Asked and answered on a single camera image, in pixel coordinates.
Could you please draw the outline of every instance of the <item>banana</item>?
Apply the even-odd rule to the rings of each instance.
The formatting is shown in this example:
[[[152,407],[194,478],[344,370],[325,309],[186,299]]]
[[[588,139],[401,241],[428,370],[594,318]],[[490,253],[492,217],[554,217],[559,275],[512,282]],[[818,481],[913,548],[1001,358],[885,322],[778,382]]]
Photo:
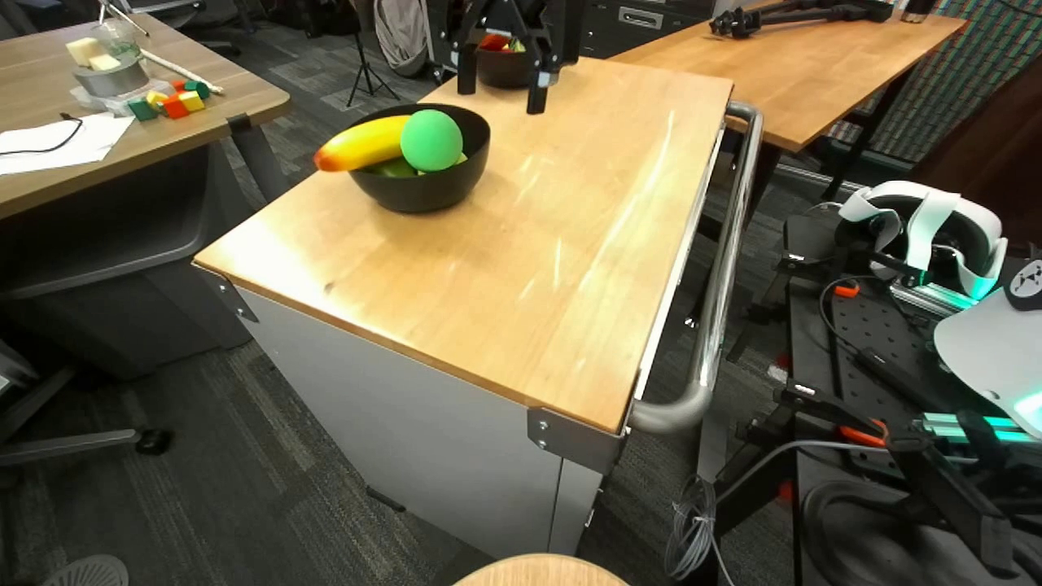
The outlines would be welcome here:
[[[411,115],[354,125],[317,151],[317,171],[344,174],[401,156],[401,134]]]

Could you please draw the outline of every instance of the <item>paper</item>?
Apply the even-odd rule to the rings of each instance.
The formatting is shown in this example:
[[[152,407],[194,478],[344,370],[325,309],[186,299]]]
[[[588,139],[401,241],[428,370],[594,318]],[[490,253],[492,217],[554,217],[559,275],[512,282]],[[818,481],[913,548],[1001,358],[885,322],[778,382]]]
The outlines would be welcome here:
[[[54,120],[41,128],[2,129],[0,134],[0,176],[59,171],[59,167],[84,167],[109,156],[115,143],[126,134],[133,117],[92,115],[79,120]]]

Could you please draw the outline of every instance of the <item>black cable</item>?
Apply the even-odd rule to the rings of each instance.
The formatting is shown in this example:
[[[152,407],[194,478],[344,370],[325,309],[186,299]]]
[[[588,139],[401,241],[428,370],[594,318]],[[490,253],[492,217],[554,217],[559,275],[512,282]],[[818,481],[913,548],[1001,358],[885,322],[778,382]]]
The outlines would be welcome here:
[[[716,486],[696,481],[696,506],[673,506],[673,561],[669,574],[673,580],[686,580],[716,548],[716,508],[737,495],[754,471],[761,471],[767,462],[776,462],[780,454],[790,448],[839,448],[839,454],[885,454],[879,447],[860,447],[860,442],[832,442],[832,441],[790,441],[776,447],[767,456],[761,456],[754,465],[750,465],[726,491],[716,495]]]
[[[828,295],[832,295],[839,282],[860,287],[853,277],[838,277],[838,279],[832,279],[828,287],[822,287],[818,315],[822,315],[823,329],[828,329],[839,346],[847,346],[847,353],[860,353],[860,346],[858,346],[850,334],[843,334],[843,331],[838,329],[834,315],[828,312]]]
[[[838,501],[850,501],[860,506],[866,511],[885,513],[894,525],[922,525],[910,513],[902,513],[900,501],[891,499],[875,499],[875,495],[864,495],[858,486],[834,486],[834,487],[818,487],[807,491],[804,499],[804,530],[815,534],[804,542],[807,558],[815,561],[815,568],[823,574],[828,582],[850,582],[850,576],[843,574],[838,549],[828,542],[828,520],[834,519],[834,506]],[[1033,582],[1042,582],[1042,563],[1038,555],[1028,549],[1016,534],[1014,534],[1014,561],[1020,563],[1016,576],[1028,576]]]
[[[61,137],[59,143],[51,143],[51,148],[41,148],[41,151],[0,151],[0,156],[23,156],[23,154],[54,154],[54,151],[61,151],[64,143],[73,143],[75,139],[75,134],[84,128],[84,120],[83,117],[67,117],[67,115],[61,115],[64,120],[73,120],[73,134],[67,137]]]

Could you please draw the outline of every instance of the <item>metal rail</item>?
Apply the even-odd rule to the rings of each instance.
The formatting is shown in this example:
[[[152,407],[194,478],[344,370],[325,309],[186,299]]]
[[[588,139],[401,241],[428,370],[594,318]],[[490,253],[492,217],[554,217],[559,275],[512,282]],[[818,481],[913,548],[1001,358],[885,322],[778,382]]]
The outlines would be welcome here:
[[[681,434],[693,429],[703,415],[712,404],[712,386],[719,376],[719,358],[723,358],[723,334],[726,334],[726,315],[731,315],[731,295],[737,282],[737,262],[738,262],[738,244],[744,244],[744,227],[747,227],[747,210],[750,210],[750,191],[752,191],[752,174],[760,161],[760,143],[761,143],[761,115],[752,112],[750,105],[731,105],[731,117],[747,120],[747,139],[738,154],[738,174],[731,191],[726,204],[726,226],[723,238],[716,244],[716,264],[711,275],[711,289],[703,299],[701,312],[701,331],[696,331],[696,355],[691,364],[691,377],[685,393],[673,404],[646,404],[637,399],[633,411],[633,426],[646,434]]]

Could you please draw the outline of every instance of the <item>wooden desk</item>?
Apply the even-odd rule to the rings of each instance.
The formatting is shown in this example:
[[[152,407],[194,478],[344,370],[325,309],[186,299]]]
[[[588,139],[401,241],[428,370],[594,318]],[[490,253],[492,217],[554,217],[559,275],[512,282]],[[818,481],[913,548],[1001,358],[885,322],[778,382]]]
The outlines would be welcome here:
[[[223,86],[224,97],[212,97],[206,112],[182,120],[133,125],[101,163],[2,176],[0,217],[54,201],[79,189],[109,181],[115,176],[143,171],[157,161],[169,161],[175,154],[216,143],[217,137],[227,137],[227,120],[244,120],[244,134],[248,134],[252,125],[276,117],[290,105],[287,92],[207,53],[206,47],[162,26],[160,21],[136,14],[136,24],[149,31],[148,48]],[[48,125],[48,120],[59,120],[61,112],[84,115],[67,95],[75,87],[75,77],[73,77],[75,64],[64,53],[64,41],[83,37],[89,37],[89,26],[51,31],[51,33],[0,41],[0,87],[7,87],[2,109],[0,109],[0,129]],[[174,71],[157,64],[148,64],[148,71],[152,77],[175,77]]]
[[[752,40],[726,40],[701,24],[614,59],[733,77],[737,101],[765,117],[765,143],[802,154],[963,26],[963,21],[948,16],[927,16],[926,24],[797,24],[760,31]]]
[[[583,59],[546,115],[524,97],[428,97],[492,125],[459,210],[395,216],[317,174],[194,256],[233,282],[366,481],[490,555],[578,548],[686,262],[731,83]]]

